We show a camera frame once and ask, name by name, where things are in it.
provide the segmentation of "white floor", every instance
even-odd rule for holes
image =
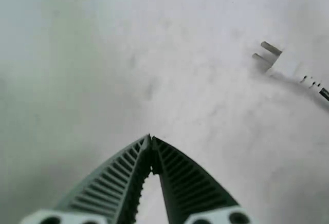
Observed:
[[[328,223],[329,108],[251,57],[295,46],[329,85],[327,1],[0,0],[2,223],[146,133],[259,223]],[[147,185],[138,223],[168,223]]]

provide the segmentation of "white plug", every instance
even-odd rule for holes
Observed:
[[[298,60],[293,50],[288,49],[282,52],[267,42],[262,42],[261,46],[275,56],[275,60],[271,61],[257,53],[253,55],[253,57],[265,60],[270,64],[270,68],[266,71],[267,75],[299,83],[309,90],[322,95],[329,101],[329,91],[323,88],[321,81],[316,80],[313,76],[306,73],[305,68],[302,66],[302,63]]]

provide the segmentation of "metal prong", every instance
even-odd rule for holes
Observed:
[[[270,45],[265,41],[261,43],[261,46],[266,50],[270,51],[272,54],[275,54],[276,56],[280,56],[280,54],[282,54],[281,50],[277,49],[275,46]]]
[[[259,59],[259,60],[264,60],[264,61],[266,61],[268,64],[270,64],[271,66],[273,65],[273,62],[271,62],[271,61],[269,61],[268,59],[266,59],[266,58],[260,56],[260,55],[257,54],[257,53],[254,53],[254,54],[252,55],[252,57],[255,58],[255,59]]]

